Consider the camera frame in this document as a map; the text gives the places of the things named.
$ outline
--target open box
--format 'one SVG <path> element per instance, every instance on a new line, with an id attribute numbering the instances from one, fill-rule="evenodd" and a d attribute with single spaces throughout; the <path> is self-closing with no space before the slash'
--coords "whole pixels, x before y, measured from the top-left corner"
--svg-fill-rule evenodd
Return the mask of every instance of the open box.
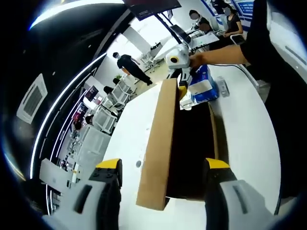
<path id="1" fill-rule="evenodd" d="M 204 200 L 205 158 L 218 158 L 209 104 L 180 110 L 177 80 L 164 80 L 153 119 L 136 204 L 164 210 L 169 198 Z"/>

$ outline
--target computer monitor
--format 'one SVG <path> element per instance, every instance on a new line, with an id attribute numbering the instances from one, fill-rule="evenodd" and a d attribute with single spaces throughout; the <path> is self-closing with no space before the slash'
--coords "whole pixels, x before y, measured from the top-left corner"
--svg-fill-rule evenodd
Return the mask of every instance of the computer monitor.
<path id="1" fill-rule="evenodd" d="M 131 12 L 143 20 L 156 13 L 181 7 L 178 0 L 123 0 Z"/>
<path id="2" fill-rule="evenodd" d="M 169 28 L 174 31 L 179 37 L 181 37 L 188 45 L 191 43 L 191 37 L 178 25 L 172 25 Z"/>

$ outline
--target office chair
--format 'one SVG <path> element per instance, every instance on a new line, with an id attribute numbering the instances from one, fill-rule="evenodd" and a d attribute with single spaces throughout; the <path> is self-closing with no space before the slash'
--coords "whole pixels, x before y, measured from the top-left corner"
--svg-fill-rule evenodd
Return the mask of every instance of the office chair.
<path id="1" fill-rule="evenodd" d="M 101 131 L 111 134 L 115 126 L 116 117 L 111 115 L 109 111 L 105 110 L 102 106 L 98 107 L 95 115 L 93 116 L 94 126 L 98 126 Z"/>
<path id="2" fill-rule="evenodd" d="M 128 93 L 128 94 L 132 94 L 133 93 L 133 90 L 123 81 L 123 80 L 121 80 L 119 83 L 118 83 L 118 85 L 120 86 L 120 88 L 124 91 L 124 92 L 126 92 L 126 93 Z"/>
<path id="3" fill-rule="evenodd" d="M 245 38 L 244 38 L 243 34 L 230 35 L 230 39 L 235 45 L 240 45 L 243 42 L 245 42 Z"/>
<path id="4" fill-rule="evenodd" d="M 95 167 L 103 160 L 111 136 L 100 132 L 92 125 L 86 125 L 82 129 L 84 132 L 80 138 L 81 147 L 76 162 L 82 167 Z"/>
<path id="5" fill-rule="evenodd" d="M 116 103 L 113 104 L 113 107 L 116 108 L 117 110 L 123 109 L 130 99 L 130 95 L 124 92 L 118 84 L 114 87 L 112 95 L 116 100 Z"/>
<path id="6" fill-rule="evenodd" d="M 144 63 L 145 67 L 149 69 L 150 73 L 154 72 L 154 68 L 159 66 L 149 52 L 141 56 L 141 61 Z"/>
<path id="7" fill-rule="evenodd" d="M 213 31 L 214 31 L 214 33 L 216 35 L 220 35 L 220 34 L 222 34 L 224 32 L 224 30 L 220 29 L 219 24 L 217 23 L 216 18 L 210 17 L 209 18 L 209 24 L 210 24 L 211 28 L 213 29 Z"/>

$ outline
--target black pants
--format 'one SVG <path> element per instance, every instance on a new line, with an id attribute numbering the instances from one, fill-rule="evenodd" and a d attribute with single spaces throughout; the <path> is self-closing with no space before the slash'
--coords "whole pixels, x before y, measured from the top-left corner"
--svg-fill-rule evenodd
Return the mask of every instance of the black pants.
<path id="1" fill-rule="evenodd" d="M 148 77 L 139 67 L 128 69 L 128 72 L 135 78 L 138 78 L 147 84 L 152 84 L 150 77 Z"/>
<path id="2" fill-rule="evenodd" d="M 225 46 L 229 45 L 234 45 L 233 41 L 230 39 L 230 37 L 223 37 L 223 36 L 218 36 L 219 41 L 213 42 L 209 45 L 210 50 L 215 50 L 215 49 L 220 49 Z M 234 41 L 237 44 L 243 43 L 244 39 L 242 36 L 235 36 Z"/>

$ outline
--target tissue package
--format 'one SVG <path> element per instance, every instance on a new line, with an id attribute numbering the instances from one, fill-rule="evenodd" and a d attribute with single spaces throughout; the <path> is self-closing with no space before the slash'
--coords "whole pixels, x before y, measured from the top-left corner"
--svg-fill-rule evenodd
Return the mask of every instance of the tissue package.
<path id="1" fill-rule="evenodd" d="M 218 88 L 207 65 L 201 66 L 189 85 L 189 91 L 198 103 L 218 98 Z"/>

